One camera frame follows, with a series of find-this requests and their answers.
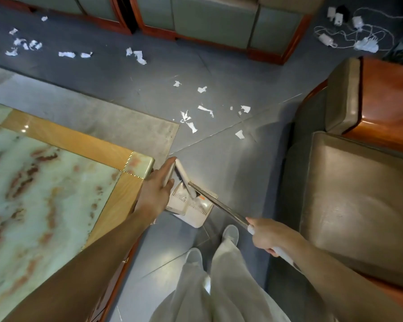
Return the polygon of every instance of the leg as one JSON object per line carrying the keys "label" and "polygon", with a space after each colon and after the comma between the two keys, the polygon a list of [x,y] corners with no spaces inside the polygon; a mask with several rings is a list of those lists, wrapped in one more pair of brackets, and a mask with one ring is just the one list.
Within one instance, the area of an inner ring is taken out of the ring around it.
{"label": "leg", "polygon": [[176,290],[157,307],[150,322],[210,322],[210,299],[204,289],[209,278],[199,249],[190,249]]}
{"label": "leg", "polygon": [[289,321],[252,278],[236,247],[237,227],[227,226],[211,267],[211,302],[215,322]]}

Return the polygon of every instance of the person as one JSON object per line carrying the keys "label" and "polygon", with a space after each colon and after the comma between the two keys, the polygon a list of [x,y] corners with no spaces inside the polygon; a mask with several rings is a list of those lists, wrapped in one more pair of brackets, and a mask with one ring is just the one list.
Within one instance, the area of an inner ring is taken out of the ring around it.
{"label": "person", "polygon": [[[5,322],[84,322],[118,265],[144,230],[164,211],[173,180],[163,181],[176,158],[144,181],[134,212],[54,273],[4,319]],[[340,322],[403,322],[403,308],[365,278],[271,219],[247,218],[253,243],[281,247],[312,283]],[[227,227],[212,260],[210,293],[201,254],[191,249],[177,284],[152,315],[153,322],[282,321],[273,300],[258,286],[236,247],[238,230]]]}

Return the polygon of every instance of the person's right arm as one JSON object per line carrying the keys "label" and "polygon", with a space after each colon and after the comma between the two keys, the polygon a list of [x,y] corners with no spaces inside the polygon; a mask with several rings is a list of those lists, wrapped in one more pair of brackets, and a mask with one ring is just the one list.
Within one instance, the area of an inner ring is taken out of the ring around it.
{"label": "person's right arm", "polygon": [[401,306],[300,233],[272,219],[247,220],[254,226],[254,245],[278,246],[290,255],[340,322],[403,322]]}

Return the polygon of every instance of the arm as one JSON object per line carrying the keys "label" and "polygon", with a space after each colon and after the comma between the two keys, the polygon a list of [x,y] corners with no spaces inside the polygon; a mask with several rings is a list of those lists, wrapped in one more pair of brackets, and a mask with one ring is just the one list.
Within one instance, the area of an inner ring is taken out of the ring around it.
{"label": "arm", "polygon": [[3,322],[84,322],[136,240],[165,209],[173,180],[162,184],[176,157],[144,181],[135,211],[118,227],[54,273]]}
{"label": "arm", "polygon": [[402,307],[373,283],[307,242],[300,233],[271,219],[247,220],[255,229],[254,245],[284,249],[340,322],[403,322]]}

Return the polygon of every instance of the foot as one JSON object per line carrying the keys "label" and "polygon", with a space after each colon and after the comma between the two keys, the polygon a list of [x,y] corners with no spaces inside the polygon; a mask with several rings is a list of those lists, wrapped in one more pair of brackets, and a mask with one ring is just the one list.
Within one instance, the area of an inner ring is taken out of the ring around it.
{"label": "foot", "polygon": [[231,240],[231,242],[237,246],[237,242],[239,241],[239,229],[235,225],[228,225],[223,232],[223,241],[225,239]]}
{"label": "foot", "polygon": [[195,247],[189,249],[189,251],[186,253],[185,263],[189,263],[191,265],[197,265],[201,269],[203,269],[203,257],[200,250]]}

